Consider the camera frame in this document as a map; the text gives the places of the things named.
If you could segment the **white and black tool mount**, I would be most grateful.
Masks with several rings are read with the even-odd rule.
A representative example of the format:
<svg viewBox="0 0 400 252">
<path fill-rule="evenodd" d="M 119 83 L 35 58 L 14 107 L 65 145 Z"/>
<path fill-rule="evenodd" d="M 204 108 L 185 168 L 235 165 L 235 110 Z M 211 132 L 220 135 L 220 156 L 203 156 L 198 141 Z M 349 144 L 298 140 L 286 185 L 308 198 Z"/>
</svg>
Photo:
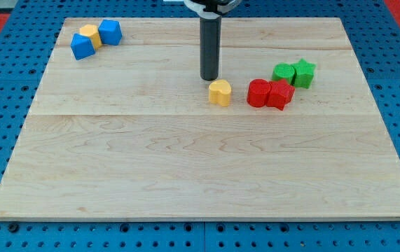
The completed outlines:
<svg viewBox="0 0 400 252">
<path fill-rule="evenodd" d="M 184 0 L 184 5 L 201 18 L 217 18 L 231 12 L 242 0 Z"/>
</svg>

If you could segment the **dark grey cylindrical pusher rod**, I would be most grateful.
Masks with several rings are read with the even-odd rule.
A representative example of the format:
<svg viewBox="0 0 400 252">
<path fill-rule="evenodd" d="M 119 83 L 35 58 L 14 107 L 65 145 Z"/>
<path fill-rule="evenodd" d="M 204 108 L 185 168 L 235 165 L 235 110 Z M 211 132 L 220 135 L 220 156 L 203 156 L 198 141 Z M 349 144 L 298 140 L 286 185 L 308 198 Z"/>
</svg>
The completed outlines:
<svg viewBox="0 0 400 252">
<path fill-rule="evenodd" d="M 221 17 L 200 18 L 200 77 L 216 80 L 219 75 Z"/>
</svg>

